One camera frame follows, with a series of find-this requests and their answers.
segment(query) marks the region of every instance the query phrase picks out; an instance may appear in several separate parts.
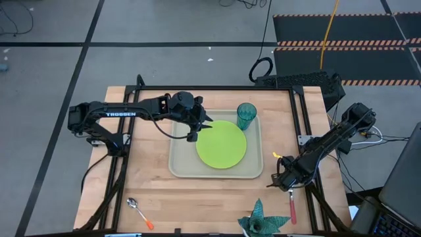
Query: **artificial plant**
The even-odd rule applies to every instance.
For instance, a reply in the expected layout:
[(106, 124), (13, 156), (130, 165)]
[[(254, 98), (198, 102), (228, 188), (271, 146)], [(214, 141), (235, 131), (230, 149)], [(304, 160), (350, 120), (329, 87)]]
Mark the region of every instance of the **artificial plant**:
[(238, 219), (238, 223), (249, 237), (271, 237), (273, 233), (280, 233), (279, 228), (289, 219), (290, 217), (265, 217), (263, 204), (259, 198), (251, 216)]

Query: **metal spoon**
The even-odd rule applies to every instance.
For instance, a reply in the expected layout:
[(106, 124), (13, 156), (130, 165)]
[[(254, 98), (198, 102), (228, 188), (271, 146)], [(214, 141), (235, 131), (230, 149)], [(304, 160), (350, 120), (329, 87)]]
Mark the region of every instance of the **metal spoon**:
[(137, 210), (137, 212), (142, 216), (143, 220), (145, 220), (146, 225), (149, 227), (149, 230), (153, 230), (153, 224), (151, 221), (149, 221), (148, 219), (146, 219), (146, 217), (142, 214), (142, 212), (139, 210), (139, 208), (137, 207), (137, 201), (134, 198), (128, 198), (127, 199), (127, 204), (129, 205), (129, 207), (134, 208)]

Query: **cup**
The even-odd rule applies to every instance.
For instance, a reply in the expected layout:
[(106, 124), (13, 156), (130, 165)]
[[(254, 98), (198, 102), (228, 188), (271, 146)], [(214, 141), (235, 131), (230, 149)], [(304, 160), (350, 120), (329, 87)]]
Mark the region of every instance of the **cup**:
[(250, 103), (242, 103), (237, 108), (237, 126), (242, 131), (248, 129), (257, 115), (257, 109)]

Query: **wooden tabletop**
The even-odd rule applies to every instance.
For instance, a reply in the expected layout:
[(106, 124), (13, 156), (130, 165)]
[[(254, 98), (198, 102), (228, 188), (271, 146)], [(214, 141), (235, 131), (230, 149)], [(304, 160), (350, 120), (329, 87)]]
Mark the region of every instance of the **wooden tabletop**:
[[(276, 158), (280, 155), (298, 155), (297, 140), (291, 114), (288, 92), (282, 91), (190, 91), (194, 96), (203, 96), (205, 109), (236, 109), (240, 103), (250, 102), (256, 106), (262, 131), (264, 169), (255, 179), (194, 179), (177, 178), (168, 169), (170, 140), (162, 135), (150, 121), (136, 119), (134, 136), (121, 204), (119, 232), (150, 232), (139, 214), (128, 207), (126, 199), (135, 198), (143, 214), (152, 221), (152, 232), (183, 233), (241, 233), (237, 219), (249, 216), (258, 198), (262, 200), (266, 216), (289, 214), (289, 194), (278, 188), (266, 188), (271, 184), (270, 175), (276, 172)], [(121, 102), (124, 87), (109, 87), (105, 101)], [(169, 91), (141, 91), (140, 99), (157, 97)], [(305, 134), (301, 108), (297, 101), (302, 133)], [(329, 123), (320, 88), (305, 88), (305, 99), (310, 125), (314, 135), (323, 135)], [(101, 125), (111, 132), (117, 131), (118, 118), (103, 118)], [(172, 122), (159, 122), (161, 128), (171, 133)], [(89, 165), (106, 153), (105, 147), (93, 148)], [(95, 212), (104, 198), (105, 185), (111, 158), (99, 163), (88, 174), (80, 200), (74, 227), (81, 227)], [(320, 164), (320, 174), (326, 201), (336, 215), (347, 225), (351, 217), (337, 162), (326, 157)], [(304, 189), (294, 191), (297, 224), (289, 221), (281, 227), (282, 233), (311, 233), (310, 220)], [(316, 215), (322, 229), (317, 201)], [(114, 202), (110, 206), (107, 226), (111, 225)]]

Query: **red handle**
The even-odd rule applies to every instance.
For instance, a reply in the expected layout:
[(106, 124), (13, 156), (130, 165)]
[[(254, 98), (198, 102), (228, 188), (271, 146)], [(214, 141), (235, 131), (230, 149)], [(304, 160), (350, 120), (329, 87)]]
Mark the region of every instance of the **red handle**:
[(294, 200), (289, 201), (289, 208), (291, 209), (291, 223), (297, 224), (297, 217), (295, 216)]
[(153, 230), (153, 224), (152, 224), (152, 222), (150, 222), (148, 220), (145, 220), (145, 222), (146, 222), (146, 225), (149, 227), (149, 230)]

